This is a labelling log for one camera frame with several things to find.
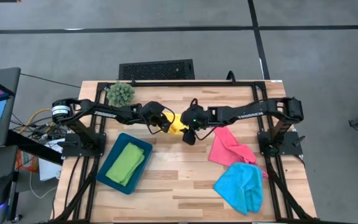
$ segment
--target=white label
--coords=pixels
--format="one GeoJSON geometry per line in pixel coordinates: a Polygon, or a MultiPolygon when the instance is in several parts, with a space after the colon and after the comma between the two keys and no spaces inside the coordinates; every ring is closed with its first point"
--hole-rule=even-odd
{"type": "Polygon", "coordinates": [[[99,116],[105,116],[108,118],[115,118],[117,116],[115,114],[109,114],[109,113],[104,113],[104,112],[99,112],[99,111],[95,111],[94,114],[99,115],[99,116]]]}
{"type": "Polygon", "coordinates": [[[68,106],[54,106],[52,108],[52,111],[55,111],[55,110],[70,110],[70,108],[68,106]]]}
{"type": "Polygon", "coordinates": [[[254,116],[260,116],[263,115],[263,112],[258,112],[258,113],[252,113],[252,114],[245,114],[245,115],[241,115],[241,116],[237,116],[239,119],[244,119],[244,118],[251,118],[254,116]]]}
{"type": "Polygon", "coordinates": [[[52,115],[55,115],[55,114],[58,114],[58,113],[68,114],[68,111],[67,110],[54,110],[54,111],[52,111],[52,115]]]}

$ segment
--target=pink towel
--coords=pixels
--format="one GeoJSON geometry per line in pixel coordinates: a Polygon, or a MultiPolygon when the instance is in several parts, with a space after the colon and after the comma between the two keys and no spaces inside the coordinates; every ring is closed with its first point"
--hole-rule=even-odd
{"type": "Polygon", "coordinates": [[[227,127],[216,128],[215,138],[209,153],[209,160],[230,166],[234,162],[245,162],[256,165],[256,157],[248,146],[240,144],[227,127]]]}

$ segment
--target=wooden table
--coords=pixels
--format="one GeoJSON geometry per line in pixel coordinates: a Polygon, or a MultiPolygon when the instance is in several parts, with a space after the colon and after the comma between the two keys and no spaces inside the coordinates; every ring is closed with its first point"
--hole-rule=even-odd
{"type": "MultiPolygon", "coordinates": [[[[282,82],[265,81],[265,83],[269,98],[285,96],[282,82]]],[[[97,84],[97,81],[83,82],[79,99],[94,100],[97,84]]],[[[197,97],[198,103],[204,108],[207,106],[242,106],[253,101],[252,90],[246,86],[164,86],[135,87],[133,103],[144,105],[154,100],[176,113],[181,113],[189,107],[194,97],[197,97]]],[[[89,125],[90,119],[91,116],[87,116],[81,120],[89,125]]],[[[256,137],[259,130],[257,119],[243,119],[228,128],[240,143],[248,145],[253,150],[258,164],[265,170],[265,161],[259,153],[256,137]]],[[[127,133],[153,144],[154,153],[133,194],[125,195],[99,182],[96,184],[91,222],[266,222],[275,220],[268,180],[263,180],[264,201],[260,212],[249,213],[248,216],[233,210],[213,190],[213,184],[227,169],[227,167],[208,161],[213,134],[204,141],[197,141],[194,146],[189,146],[182,142],[181,136],[165,133],[151,135],[144,125],[125,126],[113,119],[106,120],[105,132],[108,140],[99,168],[120,133],[127,133]]],[[[81,158],[75,169],[68,196],[69,201],[78,188],[82,160],[81,158]]],[[[303,164],[294,156],[282,156],[282,160],[289,191],[305,211],[315,217],[316,212],[303,164]]],[[[76,158],[69,158],[63,163],[55,197],[57,215],[63,210],[68,179],[75,161],[76,158]]],[[[87,196],[88,191],[83,196],[80,218],[85,216],[87,196]]],[[[278,197],[282,216],[286,217],[283,198],[279,190],[278,197]]]]}

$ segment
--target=lime green towel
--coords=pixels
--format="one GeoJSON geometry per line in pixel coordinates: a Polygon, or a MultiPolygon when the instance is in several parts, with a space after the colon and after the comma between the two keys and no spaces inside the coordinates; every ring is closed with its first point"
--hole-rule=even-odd
{"type": "Polygon", "coordinates": [[[117,160],[112,164],[106,172],[106,177],[112,181],[126,186],[131,179],[135,169],[144,160],[143,149],[128,143],[118,156],[117,160]]]}

